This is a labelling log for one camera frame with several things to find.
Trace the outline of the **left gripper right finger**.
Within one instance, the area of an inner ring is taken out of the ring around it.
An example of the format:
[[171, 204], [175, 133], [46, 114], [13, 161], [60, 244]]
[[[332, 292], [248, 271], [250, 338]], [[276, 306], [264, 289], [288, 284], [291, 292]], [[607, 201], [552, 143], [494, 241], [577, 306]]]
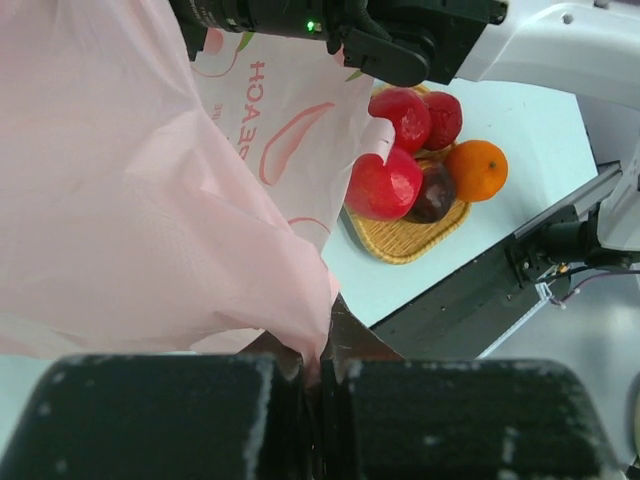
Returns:
[[322, 355], [323, 479], [619, 479], [590, 396], [548, 360], [408, 360], [337, 300]]

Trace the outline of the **red fake tomato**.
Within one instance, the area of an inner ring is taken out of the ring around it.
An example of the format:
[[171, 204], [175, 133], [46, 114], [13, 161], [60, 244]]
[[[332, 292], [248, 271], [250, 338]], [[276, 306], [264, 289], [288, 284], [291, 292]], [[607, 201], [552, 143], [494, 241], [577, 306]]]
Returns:
[[374, 94], [368, 112], [389, 120], [395, 131], [395, 145], [410, 154], [418, 152], [432, 131], [430, 112], [411, 88], [391, 87]]

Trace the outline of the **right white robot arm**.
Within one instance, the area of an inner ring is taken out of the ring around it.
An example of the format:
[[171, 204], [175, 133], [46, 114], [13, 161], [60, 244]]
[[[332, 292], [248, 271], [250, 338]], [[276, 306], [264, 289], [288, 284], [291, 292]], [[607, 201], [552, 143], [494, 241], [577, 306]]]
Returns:
[[506, 81], [639, 108], [635, 1], [175, 1], [206, 112], [322, 248], [361, 151], [394, 133], [375, 81]]

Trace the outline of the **red fake pomegranate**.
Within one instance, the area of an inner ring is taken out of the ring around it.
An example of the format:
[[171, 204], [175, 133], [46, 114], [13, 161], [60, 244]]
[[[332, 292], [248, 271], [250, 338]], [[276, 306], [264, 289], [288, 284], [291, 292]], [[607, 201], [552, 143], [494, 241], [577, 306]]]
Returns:
[[423, 102], [432, 123], [424, 148], [429, 151], [442, 150], [451, 145], [462, 130], [461, 104], [453, 95], [441, 91], [428, 92], [423, 96]]

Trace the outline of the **pink plastic bag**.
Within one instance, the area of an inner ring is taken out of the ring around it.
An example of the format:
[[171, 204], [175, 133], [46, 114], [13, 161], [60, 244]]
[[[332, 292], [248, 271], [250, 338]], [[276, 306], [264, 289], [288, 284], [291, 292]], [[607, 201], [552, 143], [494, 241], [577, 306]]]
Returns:
[[315, 366], [321, 252], [355, 159], [389, 154], [368, 77], [323, 46], [216, 34], [166, 1], [1, 5], [1, 350], [231, 352]]

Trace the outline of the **woven bamboo tray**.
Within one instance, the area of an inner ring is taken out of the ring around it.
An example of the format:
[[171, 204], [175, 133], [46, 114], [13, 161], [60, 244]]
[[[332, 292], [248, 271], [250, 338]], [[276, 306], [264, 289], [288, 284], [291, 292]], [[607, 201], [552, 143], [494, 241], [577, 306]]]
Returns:
[[471, 204], [455, 200], [443, 219], [435, 223], [414, 223], [407, 219], [383, 222], [344, 209], [364, 249], [391, 265], [416, 261], [457, 230], [471, 212]]

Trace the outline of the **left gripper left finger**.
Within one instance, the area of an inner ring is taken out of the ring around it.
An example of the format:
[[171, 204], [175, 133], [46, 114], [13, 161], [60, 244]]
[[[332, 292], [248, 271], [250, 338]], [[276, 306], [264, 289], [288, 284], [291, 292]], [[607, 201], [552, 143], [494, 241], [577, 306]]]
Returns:
[[300, 479], [301, 356], [269, 334], [234, 355], [84, 354], [39, 378], [5, 479]]

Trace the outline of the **orange fake tangerine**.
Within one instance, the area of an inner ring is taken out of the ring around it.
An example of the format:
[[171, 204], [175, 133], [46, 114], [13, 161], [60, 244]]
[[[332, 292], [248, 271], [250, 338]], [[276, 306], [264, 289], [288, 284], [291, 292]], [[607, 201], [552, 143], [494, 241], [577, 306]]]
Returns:
[[469, 140], [453, 147], [444, 159], [457, 199], [479, 203], [496, 196], [507, 182], [509, 163], [491, 142]]

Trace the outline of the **red fake fruit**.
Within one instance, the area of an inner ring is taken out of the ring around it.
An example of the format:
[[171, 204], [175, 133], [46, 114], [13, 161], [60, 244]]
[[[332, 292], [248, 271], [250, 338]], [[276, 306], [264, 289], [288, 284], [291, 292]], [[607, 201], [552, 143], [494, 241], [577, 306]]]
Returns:
[[420, 166], [404, 149], [392, 147], [386, 161], [367, 153], [353, 165], [345, 204], [362, 217], [396, 221], [409, 212], [422, 184]]
[[423, 182], [416, 200], [403, 217], [407, 222], [433, 224], [442, 220], [456, 200], [456, 187], [441, 162], [424, 160], [419, 163]]

